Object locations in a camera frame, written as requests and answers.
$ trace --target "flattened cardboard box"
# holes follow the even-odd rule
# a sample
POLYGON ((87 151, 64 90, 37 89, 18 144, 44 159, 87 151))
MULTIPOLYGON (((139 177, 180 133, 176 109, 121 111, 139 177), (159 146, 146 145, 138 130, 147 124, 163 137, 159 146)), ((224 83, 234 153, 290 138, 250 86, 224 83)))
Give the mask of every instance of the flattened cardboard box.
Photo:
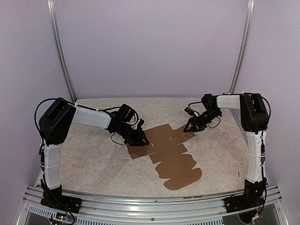
POLYGON ((184 126, 172 130, 169 124, 164 124, 145 130, 150 142, 148 146, 127 146, 132 159, 150 156, 153 164, 159 163, 155 168, 159 177, 169 179, 164 186, 169 190, 178 190, 197 180, 202 176, 200 168, 196 165, 193 157, 183 154, 188 150, 182 144, 194 137, 194 133, 184 133, 184 126))

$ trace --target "purple wall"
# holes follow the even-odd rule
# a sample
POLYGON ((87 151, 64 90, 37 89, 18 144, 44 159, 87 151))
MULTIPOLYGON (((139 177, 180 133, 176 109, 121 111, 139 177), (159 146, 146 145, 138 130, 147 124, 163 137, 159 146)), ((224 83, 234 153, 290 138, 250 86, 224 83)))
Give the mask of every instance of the purple wall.
POLYGON ((0 218, 13 224, 39 172, 33 113, 44 98, 68 97, 46 1, 0 1, 0 218))
POLYGON ((227 92, 247 0, 60 0, 56 12, 79 98, 227 92))
POLYGON ((236 92, 260 92, 272 107, 267 177, 278 184, 292 223, 300 220, 300 4, 256 1, 236 92))

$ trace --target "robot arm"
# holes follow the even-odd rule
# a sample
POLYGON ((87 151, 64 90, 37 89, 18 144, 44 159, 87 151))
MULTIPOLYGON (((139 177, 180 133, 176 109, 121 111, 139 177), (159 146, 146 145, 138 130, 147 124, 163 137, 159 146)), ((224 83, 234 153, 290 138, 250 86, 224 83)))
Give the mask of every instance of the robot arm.
POLYGON ((118 111, 92 109, 58 98, 42 115, 39 120, 39 132, 42 137, 40 154, 43 171, 41 181, 44 190, 41 202, 43 205, 59 210, 63 210, 62 205, 69 205, 71 211, 78 213, 81 201, 61 195, 59 177, 60 151, 71 124, 94 126, 106 129, 111 134, 117 133, 124 138, 124 144, 132 146, 149 144, 141 127, 144 121, 138 118, 135 110, 126 104, 114 108, 118 108, 118 111), (133 116, 136 116, 137 121, 129 124, 133 116))
POLYGON ((245 93, 239 95, 212 96, 206 94, 201 99, 206 111, 199 115, 191 108, 185 111, 192 117, 184 131, 203 131, 211 121, 222 116, 222 108, 240 110, 241 125, 246 132, 249 150, 249 168, 245 180, 244 194, 225 200, 227 212, 256 207, 262 203, 262 194, 266 187, 265 178, 265 138, 270 116, 260 94, 245 93))

